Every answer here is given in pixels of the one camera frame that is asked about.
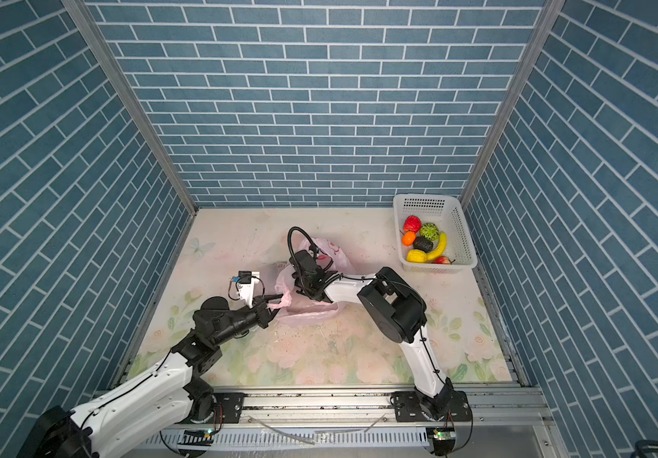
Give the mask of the pink plastic bag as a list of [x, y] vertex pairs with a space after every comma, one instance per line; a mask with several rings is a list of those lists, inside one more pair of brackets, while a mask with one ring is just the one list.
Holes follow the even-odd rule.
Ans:
[[356, 272], [345, 252], [326, 239], [289, 245], [289, 261], [268, 276], [269, 292], [282, 298], [271, 308], [286, 326], [312, 326], [358, 303], [359, 290], [347, 276]]

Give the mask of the orange fruit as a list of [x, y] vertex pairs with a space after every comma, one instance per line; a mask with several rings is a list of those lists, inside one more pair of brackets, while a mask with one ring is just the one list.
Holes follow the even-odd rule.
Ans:
[[417, 238], [417, 234], [415, 232], [408, 231], [403, 234], [403, 237], [401, 238], [401, 243], [404, 246], [412, 246], [416, 238]]

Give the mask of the yellow lemon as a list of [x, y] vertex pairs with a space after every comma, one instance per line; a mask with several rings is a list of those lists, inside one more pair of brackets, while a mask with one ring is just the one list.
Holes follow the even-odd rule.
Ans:
[[406, 261], [407, 263], [427, 263], [428, 254], [422, 250], [412, 249], [407, 253]]

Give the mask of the red fruit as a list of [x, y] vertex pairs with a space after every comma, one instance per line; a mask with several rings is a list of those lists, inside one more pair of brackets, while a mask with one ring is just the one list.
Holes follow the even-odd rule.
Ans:
[[403, 223], [403, 232], [418, 233], [422, 229], [422, 221], [416, 216], [409, 216]]

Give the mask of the dark avocado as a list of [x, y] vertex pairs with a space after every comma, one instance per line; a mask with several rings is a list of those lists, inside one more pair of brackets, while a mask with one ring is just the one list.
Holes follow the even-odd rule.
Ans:
[[415, 238], [413, 242], [413, 248], [415, 250], [420, 250], [424, 253], [430, 253], [431, 251], [433, 251], [434, 246], [435, 244], [433, 240], [429, 240], [424, 236], [418, 236], [417, 238]]

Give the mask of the green fruit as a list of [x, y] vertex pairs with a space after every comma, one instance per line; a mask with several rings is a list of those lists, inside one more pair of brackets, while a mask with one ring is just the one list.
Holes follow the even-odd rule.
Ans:
[[419, 236], [424, 236], [429, 240], [433, 240], [433, 242], [439, 240], [440, 234], [441, 230], [435, 225], [435, 223], [424, 223], [422, 229], [418, 232]]

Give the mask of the red yellow apple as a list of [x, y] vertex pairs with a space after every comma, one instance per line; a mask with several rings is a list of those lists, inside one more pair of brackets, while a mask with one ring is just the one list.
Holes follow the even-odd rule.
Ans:
[[447, 256], [439, 256], [437, 259], [433, 261], [435, 264], [453, 264], [455, 261], [453, 259], [450, 259]]

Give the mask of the yellow banana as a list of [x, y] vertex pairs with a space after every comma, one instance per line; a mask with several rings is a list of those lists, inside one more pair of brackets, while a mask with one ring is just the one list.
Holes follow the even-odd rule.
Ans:
[[446, 247], [447, 247], [447, 235], [441, 232], [435, 249], [426, 254], [426, 261], [436, 261], [436, 259], [439, 259], [445, 253]]

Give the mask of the white plastic mesh basket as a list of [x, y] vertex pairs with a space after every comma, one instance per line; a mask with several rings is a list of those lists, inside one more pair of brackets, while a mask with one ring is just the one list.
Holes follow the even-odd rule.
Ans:
[[399, 261], [405, 271], [455, 274], [478, 264], [461, 203], [438, 195], [393, 199]]

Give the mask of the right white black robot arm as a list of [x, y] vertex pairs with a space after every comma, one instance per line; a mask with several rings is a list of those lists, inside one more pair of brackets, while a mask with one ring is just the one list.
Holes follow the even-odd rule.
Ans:
[[363, 305], [382, 334], [401, 347], [419, 402], [433, 416], [448, 410], [455, 389], [432, 352], [420, 293], [387, 266], [375, 274], [350, 276], [320, 265], [318, 255], [308, 250], [290, 255], [290, 264], [298, 293], [321, 303]]

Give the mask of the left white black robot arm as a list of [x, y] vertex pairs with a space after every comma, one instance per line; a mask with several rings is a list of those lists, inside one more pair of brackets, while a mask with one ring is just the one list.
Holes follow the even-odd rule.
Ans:
[[221, 358], [221, 345], [277, 315], [280, 295], [261, 295], [232, 310], [223, 297], [204, 301], [193, 329], [137, 377], [100, 397], [44, 412], [25, 439], [21, 457], [121, 457], [166, 427], [202, 421], [213, 412], [213, 389], [203, 375]]

